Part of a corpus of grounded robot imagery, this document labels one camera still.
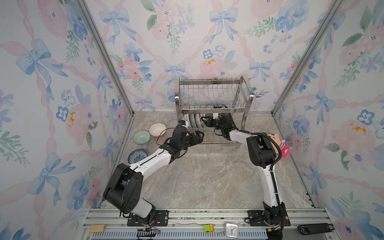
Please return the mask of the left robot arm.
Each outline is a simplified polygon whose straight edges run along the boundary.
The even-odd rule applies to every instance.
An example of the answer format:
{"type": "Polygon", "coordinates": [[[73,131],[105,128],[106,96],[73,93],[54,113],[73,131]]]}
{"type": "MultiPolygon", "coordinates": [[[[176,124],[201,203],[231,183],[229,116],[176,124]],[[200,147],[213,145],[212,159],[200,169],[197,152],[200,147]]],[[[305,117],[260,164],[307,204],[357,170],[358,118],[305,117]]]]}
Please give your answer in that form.
{"type": "Polygon", "coordinates": [[[204,133],[190,132],[185,125],[177,126],[170,138],[151,155],[132,165],[119,164],[103,194],[103,199],[116,207],[124,217],[130,213],[152,222],[156,207],[141,197],[144,180],[160,168],[180,158],[182,151],[201,144],[204,133]]]}

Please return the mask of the stainless steel dish rack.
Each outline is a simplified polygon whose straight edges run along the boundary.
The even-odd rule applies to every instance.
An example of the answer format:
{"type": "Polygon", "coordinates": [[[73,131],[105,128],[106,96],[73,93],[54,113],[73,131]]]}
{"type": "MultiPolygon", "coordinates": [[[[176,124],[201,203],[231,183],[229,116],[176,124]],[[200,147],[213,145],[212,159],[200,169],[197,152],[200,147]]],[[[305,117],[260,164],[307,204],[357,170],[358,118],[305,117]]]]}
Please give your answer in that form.
{"type": "MultiPolygon", "coordinates": [[[[243,76],[239,78],[214,79],[175,79],[175,104],[178,121],[183,120],[183,114],[199,114],[200,117],[212,116],[213,113],[242,113],[244,130],[246,119],[253,103],[255,91],[250,81],[243,76]]],[[[203,144],[236,146],[240,144],[224,139],[219,130],[207,128],[192,128],[190,131],[202,131],[205,134],[203,144]]]]}

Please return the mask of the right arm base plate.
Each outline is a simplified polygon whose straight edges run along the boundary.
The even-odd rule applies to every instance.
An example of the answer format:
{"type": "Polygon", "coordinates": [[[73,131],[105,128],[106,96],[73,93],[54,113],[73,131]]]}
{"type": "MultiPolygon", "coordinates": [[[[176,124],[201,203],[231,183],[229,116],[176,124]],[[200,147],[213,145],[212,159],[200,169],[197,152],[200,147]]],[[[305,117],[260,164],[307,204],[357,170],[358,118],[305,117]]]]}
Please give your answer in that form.
{"type": "Polygon", "coordinates": [[[268,212],[264,210],[248,210],[248,217],[245,219],[247,224],[252,227],[277,227],[284,222],[284,227],[291,226],[290,218],[285,210],[283,212],[268,212]]]}

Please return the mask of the dark blue flower bowl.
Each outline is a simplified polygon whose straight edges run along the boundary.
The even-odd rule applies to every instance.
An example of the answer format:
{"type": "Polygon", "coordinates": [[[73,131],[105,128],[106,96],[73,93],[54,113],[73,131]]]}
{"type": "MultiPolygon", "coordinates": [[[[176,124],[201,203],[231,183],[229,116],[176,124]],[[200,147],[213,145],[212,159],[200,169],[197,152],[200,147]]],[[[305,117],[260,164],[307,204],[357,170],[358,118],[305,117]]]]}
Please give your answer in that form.
{"type": "Polygon", "coordinates": [[[192,128],[196,128],[197,125],[196,125],[196,122],[195,122],[194,114],[189,114],[189,120],[190,120],[190,124],[191,124],[192,128]]]}

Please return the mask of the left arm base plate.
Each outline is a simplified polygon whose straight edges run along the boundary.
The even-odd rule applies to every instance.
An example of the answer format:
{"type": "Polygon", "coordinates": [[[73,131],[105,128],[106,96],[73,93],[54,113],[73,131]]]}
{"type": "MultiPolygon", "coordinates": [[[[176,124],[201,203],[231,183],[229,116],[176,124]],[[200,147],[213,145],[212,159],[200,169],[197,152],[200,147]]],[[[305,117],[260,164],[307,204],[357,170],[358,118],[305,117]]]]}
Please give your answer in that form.
{"type": "Polygon", "coordinates": [[[128,227],[166,227],[169,221],[168,210],[154,210],[146,218],[130,213],[128,216],[128,227]]]}

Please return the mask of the green white patterned bowl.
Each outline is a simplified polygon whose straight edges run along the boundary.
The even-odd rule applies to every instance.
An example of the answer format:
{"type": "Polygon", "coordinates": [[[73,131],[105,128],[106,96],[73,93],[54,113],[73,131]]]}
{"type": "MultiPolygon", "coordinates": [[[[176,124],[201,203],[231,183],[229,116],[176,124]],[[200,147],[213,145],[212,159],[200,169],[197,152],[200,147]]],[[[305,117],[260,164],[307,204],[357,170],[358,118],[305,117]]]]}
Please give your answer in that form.
{"type": "Polygon", "coordinates": [[[189,118],[189,114],[183,114],[183,120],[186,122],[186,123],[190,123],[190,118],[189,118]]]}

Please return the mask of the pink purple glass bowl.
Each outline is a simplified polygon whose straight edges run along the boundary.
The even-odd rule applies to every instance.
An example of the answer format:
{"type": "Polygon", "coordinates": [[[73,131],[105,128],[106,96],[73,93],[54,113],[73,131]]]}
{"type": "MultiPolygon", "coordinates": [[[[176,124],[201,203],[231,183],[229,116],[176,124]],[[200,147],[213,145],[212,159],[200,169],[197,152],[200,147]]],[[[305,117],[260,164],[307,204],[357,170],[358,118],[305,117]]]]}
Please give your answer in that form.
{"type": "Polygon", "coordinates": [[[202,124],[201,124],[201,120],[200,120],[200,115],[199,114],[194,114],[194,118],[195,118],[196,126],[198,128],[202,128],[202,124]]]}

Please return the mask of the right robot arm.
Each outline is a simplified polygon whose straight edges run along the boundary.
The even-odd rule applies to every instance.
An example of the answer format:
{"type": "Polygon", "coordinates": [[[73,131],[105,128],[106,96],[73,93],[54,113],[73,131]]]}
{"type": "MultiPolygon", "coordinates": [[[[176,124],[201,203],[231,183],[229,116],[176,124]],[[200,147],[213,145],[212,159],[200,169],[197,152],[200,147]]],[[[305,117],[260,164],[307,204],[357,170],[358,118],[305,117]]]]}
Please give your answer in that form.
{"type": "Polygon", "coordinates": [[[268,226],[285,225],[287,214],[276,181],[275,165],[282,158],[282,151],[275,140],[266,133],[239,129],[229,113],[218,117],[205,116],[201,121],[209,128],[221,131],[223,138],[246,145],[250,160],[258,168],[264,191],[264,215],[262,220],[268,226]]]}

